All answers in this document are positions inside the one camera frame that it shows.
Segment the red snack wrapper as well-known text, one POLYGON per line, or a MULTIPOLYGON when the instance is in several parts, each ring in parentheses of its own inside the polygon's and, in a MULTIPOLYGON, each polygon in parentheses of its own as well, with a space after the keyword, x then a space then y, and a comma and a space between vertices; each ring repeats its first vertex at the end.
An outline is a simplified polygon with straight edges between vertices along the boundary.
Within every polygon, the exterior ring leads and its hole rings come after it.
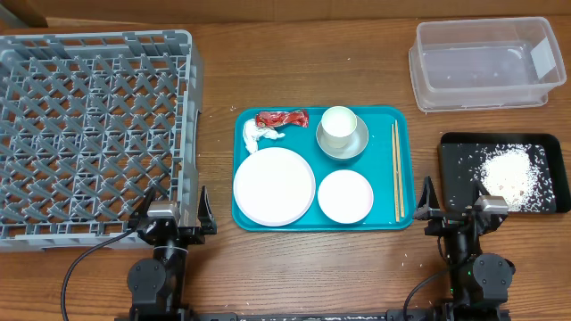
POLYGON ((306 110, 297 111, 261 111, 255 116, 260 128, 278 128, 284 125, 309 126, 309 114, 306 110))

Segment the large white plate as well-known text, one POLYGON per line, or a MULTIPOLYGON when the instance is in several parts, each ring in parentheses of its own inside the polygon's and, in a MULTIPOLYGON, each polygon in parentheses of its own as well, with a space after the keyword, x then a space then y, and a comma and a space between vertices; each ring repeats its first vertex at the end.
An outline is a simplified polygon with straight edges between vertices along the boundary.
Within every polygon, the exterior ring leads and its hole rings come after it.
POLYGON ((262 226, 286 226, 301 218, 316 193, 309 163, 283 147, 269 147, 248 156, 237 168, 233 195, 237 208, 262 226))

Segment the left wooden chopstick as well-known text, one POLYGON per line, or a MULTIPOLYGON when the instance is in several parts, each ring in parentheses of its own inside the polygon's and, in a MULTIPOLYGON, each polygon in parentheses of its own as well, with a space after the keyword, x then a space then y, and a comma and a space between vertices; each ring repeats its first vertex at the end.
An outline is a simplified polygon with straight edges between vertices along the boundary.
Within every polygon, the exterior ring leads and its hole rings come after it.
POLYGON ((399 208, 399 196, 398 196, 398 175, 397 175, 397 164, 396 164, 396 144, 395 144, 395 130, 394 124, 391 125, 392 134, 392 161, 393 161, 393 196, 394 196, 394 211, 395 211, 395 221, 400 222, 400 208, 399 208))

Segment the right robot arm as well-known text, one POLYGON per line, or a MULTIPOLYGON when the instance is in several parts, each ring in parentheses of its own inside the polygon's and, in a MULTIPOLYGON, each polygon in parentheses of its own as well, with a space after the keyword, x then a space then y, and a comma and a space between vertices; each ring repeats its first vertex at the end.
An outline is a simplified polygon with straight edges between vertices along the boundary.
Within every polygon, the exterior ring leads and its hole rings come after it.
POLYGON ((425 220, 425 234, 437 238, 438 251, 446 268, 418 284, 403 303, 405 320, 509 320, 501 309, 508 301, 508 289, 515 265, 494 253, 484 253, 480 237, 496 231, 508 217, 509 206, 501 196, 488 193, 482 183, 473 185, 473 203, 459 212, 440 209, 434 185, 426 177, 414 212, 425 220), (450 278, 451 297, 429 309, 409 311, 416 292, 434 280, 450 278))

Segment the clear plastic container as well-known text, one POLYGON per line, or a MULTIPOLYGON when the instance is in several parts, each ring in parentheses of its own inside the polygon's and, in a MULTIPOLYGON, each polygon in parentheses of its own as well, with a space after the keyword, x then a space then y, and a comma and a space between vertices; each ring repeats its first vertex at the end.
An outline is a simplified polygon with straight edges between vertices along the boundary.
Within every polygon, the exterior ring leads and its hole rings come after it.
POLYGON ((558 41, 543 17, 422 22, 409 66, 423 112, 542 106, 567 81, 558 41))

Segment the teal plastic tray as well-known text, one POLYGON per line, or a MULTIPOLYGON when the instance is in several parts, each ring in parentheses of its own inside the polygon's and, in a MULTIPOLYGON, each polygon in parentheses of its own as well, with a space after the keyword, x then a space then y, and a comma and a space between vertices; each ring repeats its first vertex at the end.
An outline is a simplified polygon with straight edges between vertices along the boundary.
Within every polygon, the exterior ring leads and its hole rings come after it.
POLYGON ((282 147, 298 153, 311 166, 319 184, 327 174, 338 169, 350 169, 360 173, 371 184, 374 203, 370 213, 355 224, 336 223, 323 213, 317 201, 298 220, 285 226, 263 226, 250 220, 232 203, 232 217, 242 229, 250 232, 341 232, 402 230, 413 220, 415 208, 414 174, 410 157, 410 142, 407 121, 404 115, 390 106, 357 106, 352 111, 368 128, 368 143, 356 157, 350 160, 334 160, 319 147, 316 138, 318 124, 324 107, 308 107, 309 126, 285 125, 277 131, 285 136, 278 140, 263 138, 258 142, 261 149, 282 147), (395 214, 393 182, 393 148, 391 127, 398 124, 401 149, 401 180, 404 213, 395 214))

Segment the right wooden chopstick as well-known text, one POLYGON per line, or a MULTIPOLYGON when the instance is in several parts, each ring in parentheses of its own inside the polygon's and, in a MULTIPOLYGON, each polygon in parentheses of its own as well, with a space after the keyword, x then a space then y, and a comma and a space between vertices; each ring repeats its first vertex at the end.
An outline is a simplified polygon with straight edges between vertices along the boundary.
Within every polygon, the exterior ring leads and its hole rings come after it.
POLYGON ((397 165, 397 176, 398 176, 398 188, 399 188, 399 215, 400 218, 405 218, 405 206, 404 206, 404 193, 402 184, 402 170, 401 170, 401 145, 399 137, 399 123, 398 120, 394 122, 394 140, 395 140, 395 154, 396 154, 396 165, 397 165))

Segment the white paper cup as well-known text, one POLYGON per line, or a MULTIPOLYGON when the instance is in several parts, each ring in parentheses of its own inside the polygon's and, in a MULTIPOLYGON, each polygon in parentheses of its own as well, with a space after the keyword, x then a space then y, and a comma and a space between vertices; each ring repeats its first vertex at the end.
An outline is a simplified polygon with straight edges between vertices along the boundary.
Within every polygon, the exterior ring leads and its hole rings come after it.
POLYGON ((349 143, 350 136, 357 127, 357 117, 347 107, 333 106, 323 113, 320 123, 327 144, 333 148, 342 148, 349 143))

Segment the grey dishwasher rack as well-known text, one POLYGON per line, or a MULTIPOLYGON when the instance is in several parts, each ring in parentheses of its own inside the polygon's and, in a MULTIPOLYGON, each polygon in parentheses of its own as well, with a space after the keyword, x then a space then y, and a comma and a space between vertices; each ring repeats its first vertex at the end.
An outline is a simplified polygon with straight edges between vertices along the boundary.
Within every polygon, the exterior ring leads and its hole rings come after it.
POLYGON ((1 39, 1 249, 140 248, 145 194, 195 223, 203 59, 182 29, 1 39))

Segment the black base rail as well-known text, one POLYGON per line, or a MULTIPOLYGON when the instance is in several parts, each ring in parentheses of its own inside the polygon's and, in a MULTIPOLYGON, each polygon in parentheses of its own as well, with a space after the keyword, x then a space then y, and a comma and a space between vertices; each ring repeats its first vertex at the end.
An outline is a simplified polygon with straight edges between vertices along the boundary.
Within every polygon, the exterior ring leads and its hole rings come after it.
MULTIPOLYGON (((431 309, 410 309, 408 312, 409 321, 429 321, 429 320, 500 320, 510 321, 511 317, 507 310, 500 310, 500 314, 492 314, 490 317, 469 317, 466 313, 460 317, 441 317, 431 309)), ((127 317, 116 317, 119 321, 128 320, 192 320, 192 321, 402 321, 402 309, 388 309, 384 313, 376 314, 290 314, 290 315, 237 315, 236 313, 219 313, 219 314, 195 314, 189 316, 155 316, 140 317, 134 312, 127 317)))

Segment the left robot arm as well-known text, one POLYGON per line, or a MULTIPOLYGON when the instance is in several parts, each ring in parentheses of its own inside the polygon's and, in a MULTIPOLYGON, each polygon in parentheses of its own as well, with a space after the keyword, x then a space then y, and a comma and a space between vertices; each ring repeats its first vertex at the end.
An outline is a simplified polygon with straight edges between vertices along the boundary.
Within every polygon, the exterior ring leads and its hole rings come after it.
POLYGON ((206 235, 217 233, 207 190, 202 188, 197 218, 199 226, 181 226, 178 204, 157 201, 154 189, 129 216, 128 228, 153 247, 150 259, 141 259, 128 272, 132 294, 131 320, 196 320, 182 302, 186 257, 190 245, 205 243, 206 235))

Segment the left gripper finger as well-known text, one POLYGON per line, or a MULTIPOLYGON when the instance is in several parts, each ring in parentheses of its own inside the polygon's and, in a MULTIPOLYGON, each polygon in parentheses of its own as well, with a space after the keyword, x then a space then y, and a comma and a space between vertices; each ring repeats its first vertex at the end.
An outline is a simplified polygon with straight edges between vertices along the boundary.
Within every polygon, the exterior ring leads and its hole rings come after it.
POLYGON ((136 209, 130 214, 129 216, 129 223, 139 223, 143 218, 147 218, 148 214, 147 211, 151 203, 155 199, 156 190, 154 187, 151 187, 146 193, 145 198, 139 203, 136 209))
POLYGON ((215 227, 216 220, 213 217, 211 206, 209 202, 208 192, 204 185, 200 194, 200 201, 197 210, 197 218, 200 221, 201 227, 215 227))

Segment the grey-green bowl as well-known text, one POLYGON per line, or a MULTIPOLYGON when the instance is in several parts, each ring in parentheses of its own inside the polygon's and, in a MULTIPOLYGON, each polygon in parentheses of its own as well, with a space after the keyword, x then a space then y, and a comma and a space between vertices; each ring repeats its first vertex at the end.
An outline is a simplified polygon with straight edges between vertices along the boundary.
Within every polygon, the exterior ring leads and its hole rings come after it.
POLYGON ((318 145, 329 158, 337 161, 348 161, 358 157, 366 149, 369 139, 368 127, 359 116, 356 119, 357 127, 349 136, 349 142, 342 148, 334 148, 328 145, 322 124, 318 124, 316 131, 318 145))

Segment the crumpled white tissue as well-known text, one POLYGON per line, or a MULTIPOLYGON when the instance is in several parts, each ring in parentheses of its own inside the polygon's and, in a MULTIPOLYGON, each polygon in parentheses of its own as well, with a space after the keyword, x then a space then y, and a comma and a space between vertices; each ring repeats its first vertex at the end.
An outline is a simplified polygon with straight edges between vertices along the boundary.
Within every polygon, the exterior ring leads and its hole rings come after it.
POLYGON ((243 126, 243 139, 245 148, 249 153, 255 153, 258 151, 258 141, 261 138, 278 140, 284 136, 284 133, 278 133, 272 127, 258 127, 255 119, 247 120, 243 126))

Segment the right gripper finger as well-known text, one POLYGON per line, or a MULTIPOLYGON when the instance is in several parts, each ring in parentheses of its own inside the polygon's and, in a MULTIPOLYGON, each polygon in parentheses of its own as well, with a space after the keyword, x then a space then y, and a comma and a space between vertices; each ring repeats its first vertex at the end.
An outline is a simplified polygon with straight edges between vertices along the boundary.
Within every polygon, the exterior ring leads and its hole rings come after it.
POLYGON ((476 179, 473 183, 473 204, 482 205, 488 201, 489 196, 490 194, 483 183, 476 179))
POLYGON ((423 182, 422 194, 415 210, 415 218, 431 218, 432 212, 438 211, 440 205, 437 200, 434 184, 430 176, 426 176, 423 182))

